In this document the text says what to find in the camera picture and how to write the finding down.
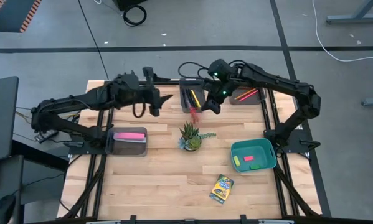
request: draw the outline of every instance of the plant pot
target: plant pot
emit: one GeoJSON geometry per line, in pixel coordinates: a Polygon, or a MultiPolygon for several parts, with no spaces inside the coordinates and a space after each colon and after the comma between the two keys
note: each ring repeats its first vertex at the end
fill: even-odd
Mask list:
{"type": "Polygon", "coordinates": [[[200,139],[200,146],[198,147],[198,148],[196,148],[196,149],[191,149],[188,145],[188,142],[189,142],[189,140],[184,140],[185,142],[186,142],[186,145],[184,146],[184,149],[186,150],[186,151],[189,151],[189,152],[193,152],[193,151],[196,151],[196,150],[198,150],[198,149],[200,149],[200,147],[201,147],[201,143],[202,143],[202,139],[199,137],[199,139],[200,139]]]}

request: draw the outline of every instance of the crayon box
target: crayon box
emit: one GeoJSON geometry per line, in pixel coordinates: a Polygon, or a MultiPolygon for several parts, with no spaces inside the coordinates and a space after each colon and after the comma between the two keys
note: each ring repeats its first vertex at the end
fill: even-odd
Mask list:
{"type": "Polygon", "coordinates": [[[234,182],[230,178],[220,174],[217,182],[215,183],[214,188],[210,193],[210,198],[223,204],[225,200],[228,198],[230,194],[230,189],[233,185],[234,182]]]}

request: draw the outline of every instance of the wooden tabletop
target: wooden tabletop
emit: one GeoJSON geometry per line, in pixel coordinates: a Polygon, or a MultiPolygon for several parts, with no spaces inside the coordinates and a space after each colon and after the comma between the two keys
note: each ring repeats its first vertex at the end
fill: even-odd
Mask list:
{"type": "MultiPolygon", "coordinates": [[[[102,80],[90,80],[87,91],[101,85],[102,80]]],[[[247,218],[280,218],[273,171],[239,174],[230,160],[232,143],[263,137],[265,124],[261,105],[232,106],[226,101],[221,105],[221,114],[203,112],[200,132],[215,132],[217,136],[203,140],[199,150],[187,152],[177,146],[181,137],[179,128],[191,119],[182,112],[179,86],[157,87],[162,95],[174,95],[165,102],[159,117],[146,112],[142,118],[135,118],[130,106],[115,111],[113,124],[116,127],[148,130],[148,153],[145,157],[108,156],[98,218],[129,220],[130,215],[136,215],[139,220],[239,219],[241,214],[246,214],[247,218]],[[209,197],[219,174],[235,182],[223,205],[209,197]]],[[[285,121],[295,110],[293,99],[277,92],[275,99],[280,121],[285,121]]],[[[137,113],[140,112],[141,106],[136,108],[137,113]]],[[[80,124],[96,125],[97,116],[98,111],[83,110],[80,124]]],[[[321,213],[308,160],[298,154],[289,154],[288,160],[295,188],[314,211],[321,213]]],[[[62,194],[67,207],[71,207],[84,190],[89,161],[90,156],[84,155],[67,171],[62,194]]],[[[288,194],[285,197],[291,213],[288,194]]],[[[94,198],[93,191],[89,215],[94,198]]],[[[67,211],[60,207],[58,216],[65,213],[67,211]]]]}

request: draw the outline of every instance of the desk leg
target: desk leg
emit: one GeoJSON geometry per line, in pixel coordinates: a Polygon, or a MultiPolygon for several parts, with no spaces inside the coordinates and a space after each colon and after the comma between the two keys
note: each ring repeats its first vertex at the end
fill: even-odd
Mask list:
{"type": "Polygon", "coordinates": [[[373,22],[373,14],[367,14],[372,7],[373,0],[366,0],[353,15],[328,16],[326,22],[328,24],[333,22],[373,22]]]}
{"type": "Polygon", "coordinates": [[[65,172],[68,167],[68,161],[65,159],[34,149],[33,147],[16,140],[12,140],[12,154],[22,155],[24,156],[24,159],[28,161],[61,170],[63,172],[65,172]]]}

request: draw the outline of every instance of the teal plastic bin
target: teal plastic bin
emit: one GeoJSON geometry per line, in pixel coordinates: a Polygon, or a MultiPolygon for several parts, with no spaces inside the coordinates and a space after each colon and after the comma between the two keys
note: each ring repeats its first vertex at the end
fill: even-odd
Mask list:
{"type": "Polygon", "coordinates": [[[230,159],[235,170],[239,172],[271,169],[278,161],[271,142],[265,138],[233,143],[230,148],[230,159]],[[238,157],[240,166],[236,166],[234,156],[238,157]],[[253,160],[244,161],[246,156],[253,156],[253,160]]]}

